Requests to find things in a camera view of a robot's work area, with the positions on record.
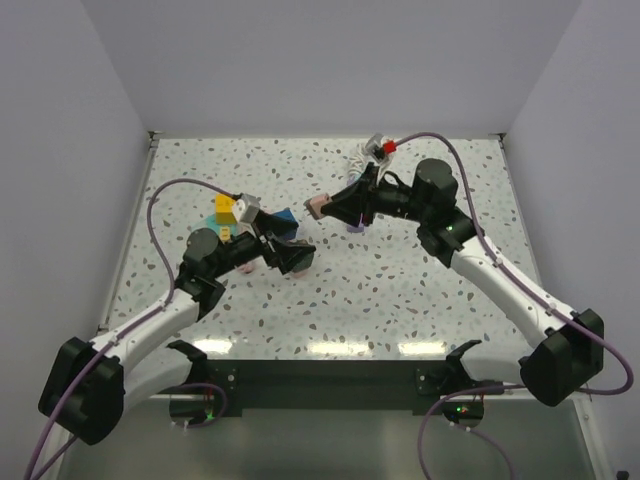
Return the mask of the blue cube socket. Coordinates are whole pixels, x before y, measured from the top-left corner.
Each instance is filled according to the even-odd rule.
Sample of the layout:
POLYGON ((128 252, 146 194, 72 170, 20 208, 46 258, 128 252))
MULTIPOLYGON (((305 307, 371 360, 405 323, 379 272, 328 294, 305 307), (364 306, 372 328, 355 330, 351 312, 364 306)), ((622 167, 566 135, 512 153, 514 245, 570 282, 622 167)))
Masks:
POLYGON ((284 240, 295 240, 299 224, 290 208, 272 213, 277 218, 274 233, 284 240))

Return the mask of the dark green cube socket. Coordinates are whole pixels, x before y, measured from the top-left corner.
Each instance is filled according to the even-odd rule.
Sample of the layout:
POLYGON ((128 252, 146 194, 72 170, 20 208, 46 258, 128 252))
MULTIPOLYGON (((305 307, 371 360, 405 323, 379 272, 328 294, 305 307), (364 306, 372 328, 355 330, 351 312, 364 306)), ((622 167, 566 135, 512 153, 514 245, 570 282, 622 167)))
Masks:
POLYGON ((299 262, 293 267, 291 274, 295 277, 298 278, 302 275, 304 275, 309 268, 312 266, 313 264, 313 260, 314 260, 314 253, 309 253, 304 255, 299 262))

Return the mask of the small pink plug adapter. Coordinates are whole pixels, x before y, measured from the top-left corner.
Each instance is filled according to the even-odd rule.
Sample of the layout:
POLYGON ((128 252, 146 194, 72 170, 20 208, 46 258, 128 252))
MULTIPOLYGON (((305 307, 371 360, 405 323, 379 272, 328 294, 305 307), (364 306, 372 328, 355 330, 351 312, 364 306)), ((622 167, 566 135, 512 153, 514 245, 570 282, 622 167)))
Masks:
POLYGON ((331 197, 328 194, 322 194, 312 197, 304 202, 304 206, 311 215, 311 217, 318 221, 324 217, 322 208, 331 202, 331 197))

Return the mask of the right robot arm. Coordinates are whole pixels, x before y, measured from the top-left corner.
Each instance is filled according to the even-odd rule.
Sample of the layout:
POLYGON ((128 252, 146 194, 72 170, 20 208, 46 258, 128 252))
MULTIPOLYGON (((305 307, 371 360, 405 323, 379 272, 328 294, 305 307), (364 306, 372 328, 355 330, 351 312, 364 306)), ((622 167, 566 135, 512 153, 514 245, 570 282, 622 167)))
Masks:
POLYGON ((352 226, 368 226, 378 214, 417 222, 422 248, 480 289, 531 348, 515 360, 477 354, 450 363, 445 379, 452 390, 521 384, 541 403, 556 406, 602 370, 602 318, 554 298, 505 258, 457 207, 458 183, 446 162, 421 161, 409 185, 378 170, 369 163, 342 191, 308 201, 308 210, 316 219, 329 216, 352 226))

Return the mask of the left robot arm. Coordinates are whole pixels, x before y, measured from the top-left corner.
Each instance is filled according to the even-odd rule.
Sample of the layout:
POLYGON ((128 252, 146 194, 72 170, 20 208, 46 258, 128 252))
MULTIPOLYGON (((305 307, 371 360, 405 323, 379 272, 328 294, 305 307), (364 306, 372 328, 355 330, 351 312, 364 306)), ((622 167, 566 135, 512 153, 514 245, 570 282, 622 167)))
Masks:
POLYGON ((282 274, 304 271, 315 246, 290 238, 295 221, 260 211, 249 231, 227 241, 208 228, 193 231, 178 274, 165 296, 119 328, 89 341, 73 337, 59 349, 38 410, 88 445, 119 423, 127 401, 127 377, 154 349, 209 314, 225 287, 220 277, 256 259, 282 274))

